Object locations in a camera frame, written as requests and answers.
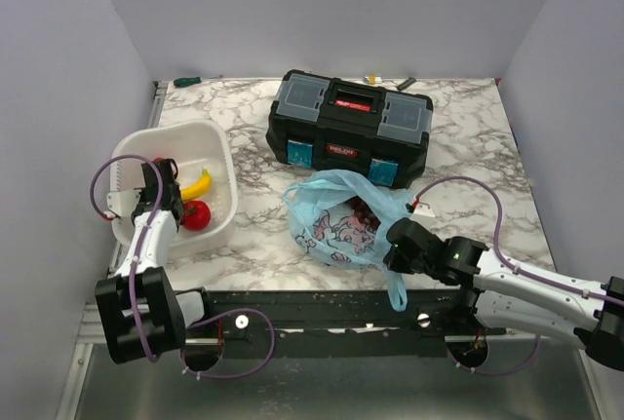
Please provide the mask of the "red fake fruit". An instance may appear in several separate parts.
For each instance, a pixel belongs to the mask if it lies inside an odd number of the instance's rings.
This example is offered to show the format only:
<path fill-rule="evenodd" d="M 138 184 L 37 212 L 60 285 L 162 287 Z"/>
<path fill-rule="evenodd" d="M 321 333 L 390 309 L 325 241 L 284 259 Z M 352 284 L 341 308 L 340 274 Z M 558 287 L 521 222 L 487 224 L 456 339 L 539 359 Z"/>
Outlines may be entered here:
<path fill-rule="evenodd" d="M 199 232 L 208 227 L 212 219 L 212 213 L 205 202 L 192 200 L 186 202 L 183 207 L 184 214 L 180 223 L 186 230 Z"/>

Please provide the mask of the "yellow fake banana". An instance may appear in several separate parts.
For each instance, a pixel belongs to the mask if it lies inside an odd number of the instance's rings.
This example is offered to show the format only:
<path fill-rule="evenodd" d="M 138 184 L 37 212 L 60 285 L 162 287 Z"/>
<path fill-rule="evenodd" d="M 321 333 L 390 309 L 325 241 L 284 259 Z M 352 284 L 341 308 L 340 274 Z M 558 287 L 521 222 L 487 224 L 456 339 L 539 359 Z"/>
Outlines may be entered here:
<path fill-rule="evenodd" d="M 212 187 L 212 177 L 206 169 L 202 169 L 200 177 L 190 186 L 180 190 L 183 202 L 194 201 L 210 191 Z"/>

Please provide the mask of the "light blue plastic bag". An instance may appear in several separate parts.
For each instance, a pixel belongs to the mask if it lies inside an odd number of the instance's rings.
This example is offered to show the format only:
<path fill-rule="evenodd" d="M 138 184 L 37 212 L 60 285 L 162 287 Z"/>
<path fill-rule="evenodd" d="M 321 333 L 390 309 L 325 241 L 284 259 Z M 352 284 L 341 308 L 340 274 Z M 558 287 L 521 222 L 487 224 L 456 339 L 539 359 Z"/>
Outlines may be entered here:
<path fill-rule="evenodd" d="M 380 220 L 376 231 L 358 224 L 345 202 L 362 198 Z M 386 234 L 395 222 L 410 216 L 406 203 L 413 193 L 373 185 L 359 173 L 346 170 L 314 172 L 308 179 L 284 191 L 289 229 L 299 247 L 313 259 L 342 269 L 375 268 L 385 279 L 391 308 L 408 306 L 401 274 L 383 263 L 391 244 Z"/>

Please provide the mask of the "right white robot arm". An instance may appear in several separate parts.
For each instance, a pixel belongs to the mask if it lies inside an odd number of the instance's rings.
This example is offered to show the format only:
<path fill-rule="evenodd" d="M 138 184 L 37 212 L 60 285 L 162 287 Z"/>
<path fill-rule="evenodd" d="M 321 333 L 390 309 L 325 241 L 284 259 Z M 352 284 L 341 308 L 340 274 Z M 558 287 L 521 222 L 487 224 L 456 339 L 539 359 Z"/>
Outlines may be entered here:
<path fill-rule="evenodd" d="M 469 300 L 448 310 L 450 326 L 507 328 L 565 342 L 596 363 L 623 368 L 623 281 L 605 283 L 547 271 L 465 237 L 441 240 L 402 218 L 386 234 L 386 266 L 459 286 Z"/>

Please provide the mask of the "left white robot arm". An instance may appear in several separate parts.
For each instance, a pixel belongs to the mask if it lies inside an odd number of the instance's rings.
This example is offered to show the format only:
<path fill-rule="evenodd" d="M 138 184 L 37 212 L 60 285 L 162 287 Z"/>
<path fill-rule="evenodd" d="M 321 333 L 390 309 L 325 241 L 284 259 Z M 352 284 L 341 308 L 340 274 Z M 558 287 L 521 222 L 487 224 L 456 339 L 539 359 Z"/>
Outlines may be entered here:
<path fill-rule="evenodd" d="M 155 363 L 185 346 L 186 330 L 209 335 L 216 314 L 204 290 L 174 291 L 164 269 L 184 215 L 176 161 L 125 154 L 108 163 L 130 159 L 141 161 L 143 185 L 110 192 L 106 209 L 97 213 L 109 222 L 128 219 L 134 232 L 121 266 L 97 282 L 95 297 L 111 359 Z"/>

